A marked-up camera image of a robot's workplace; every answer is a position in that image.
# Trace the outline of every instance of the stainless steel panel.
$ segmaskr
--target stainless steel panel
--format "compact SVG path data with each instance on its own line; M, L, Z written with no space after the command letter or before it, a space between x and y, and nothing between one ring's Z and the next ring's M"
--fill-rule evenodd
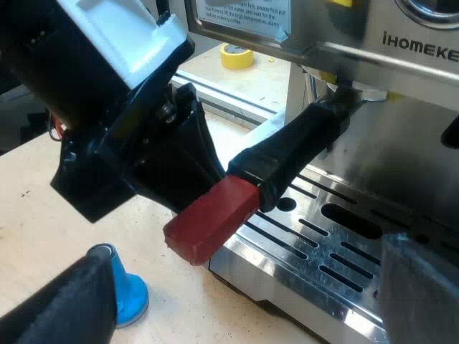
M458 116L403 98L366 104L326 158L311 165L450 226L459 224L459 151L440 138Z
M448 235L448 228L350 188L313 166L283 197L293 199L296 207L251 217L212 257L209 268L331 343L388 343L377 302L383 233L422 234L428 238L424 244L445 256L445 243L438 238ZM327 218L324 209L331 204L371 226L364 229L349 218L344 226L336 216ZM457 264L456 250L449 254Z
M405 15L395 0L354 0L352 8L326 0L292 0L293 31L282 44L200 21L196 1L205 0L186 0L193 32L459 110L455 99L459 62L455 52L448 59L450 51L459 50L457 32L418 24ZM397 47L388 45L389 35L392 39L397 37ZM407 41L398 47L402 39ZM406 42L411 45L411 41L422 43L422 52L416 52L415 45L406 47ZM435 52L426 50L425 54L426 44L435 46L431 47ZM448 48L445 58L437 55L438 47Z

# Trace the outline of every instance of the robotic arm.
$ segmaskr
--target robotic arm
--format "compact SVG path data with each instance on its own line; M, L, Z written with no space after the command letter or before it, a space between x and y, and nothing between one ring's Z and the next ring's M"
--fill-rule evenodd
M272 210L364 101L358 91L331 92L241 152L228 171L236 184L227 185L196 90L169 84L194 51L175 15L155 21L140 0L2 1L0 10L3 63L67 127L52 186L86 219L134 194L179 214L223 180L210 208L198 202L165 229L168 245L192 264L209 259L256 209ZM242 194L241 183L250 186Z

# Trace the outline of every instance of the warning label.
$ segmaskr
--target warning label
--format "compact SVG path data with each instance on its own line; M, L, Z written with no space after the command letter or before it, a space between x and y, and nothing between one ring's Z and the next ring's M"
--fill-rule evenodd
M285 39L291 34L290 0L245 0L240 4L209 6L197 0L199 19L262 36Z

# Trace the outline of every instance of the blue plastic cap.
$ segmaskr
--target blue plastic cap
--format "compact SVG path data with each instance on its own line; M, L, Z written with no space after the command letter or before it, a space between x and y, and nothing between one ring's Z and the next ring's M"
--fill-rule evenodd
M116 305L118 308L117 328L124 328L137 321L148 308L148 288L135 274L127 274L113 245L100 244L88 251L110 250L113 281L115 283Z

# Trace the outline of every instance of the wooden table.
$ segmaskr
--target wooden table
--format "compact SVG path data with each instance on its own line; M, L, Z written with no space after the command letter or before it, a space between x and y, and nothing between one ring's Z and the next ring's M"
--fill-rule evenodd
M211 116L214 133L226 130L215 138L244 134L225 122ZM116 330L111 343L317 343L168 250L162 227L171 212L159 204L137 196L98 223L87 222L49 185L59 152L46 134L0 158L0 315L93 245L109 242L150 296L146 314Z
M254 52L255 62L243 70L222 66L220 48L212 48L186 61L180 70L213 82L226 92L244 95L275 112L287 104L290 62Z

